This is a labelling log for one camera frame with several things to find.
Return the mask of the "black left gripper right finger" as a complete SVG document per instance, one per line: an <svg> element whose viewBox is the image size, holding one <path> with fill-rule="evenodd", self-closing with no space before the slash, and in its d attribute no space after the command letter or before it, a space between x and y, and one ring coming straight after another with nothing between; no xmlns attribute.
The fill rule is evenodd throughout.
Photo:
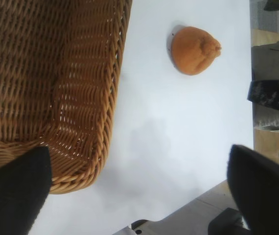
<svg viewBox="0 0 279 235"><path fill-rule="evenodd" d="M233 145L227 181L251 233L279 235L279 165L243 145Z"/></svg>

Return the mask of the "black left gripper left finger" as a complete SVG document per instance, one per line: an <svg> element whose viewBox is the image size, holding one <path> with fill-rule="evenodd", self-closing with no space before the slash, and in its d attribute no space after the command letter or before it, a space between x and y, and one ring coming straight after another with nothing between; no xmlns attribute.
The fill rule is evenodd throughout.
<svg viewBox="0 0 279 235"><path fill-rule="evenodd" d="M26 235L52 184L47 147L35 147L0 168L0 235Z"/></svg>

